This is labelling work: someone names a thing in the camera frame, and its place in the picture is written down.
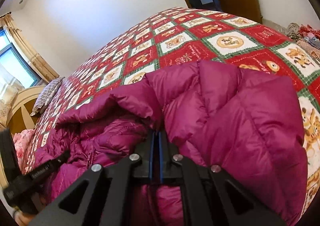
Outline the person's left hand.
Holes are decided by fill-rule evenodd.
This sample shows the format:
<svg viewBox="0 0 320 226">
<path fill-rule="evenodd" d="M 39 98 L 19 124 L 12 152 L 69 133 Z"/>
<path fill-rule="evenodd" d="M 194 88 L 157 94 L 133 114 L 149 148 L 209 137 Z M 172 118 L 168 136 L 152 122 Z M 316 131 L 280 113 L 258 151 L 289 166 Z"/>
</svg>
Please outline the person's left hand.
<svg viewBox="0 0 320 226">
<path fill-rule="evenodd" d="M 13 218 L 19 226 L 28 226 L 29 223 L 34 219 L 35 215 L 15 210 Z"/>
</svg>

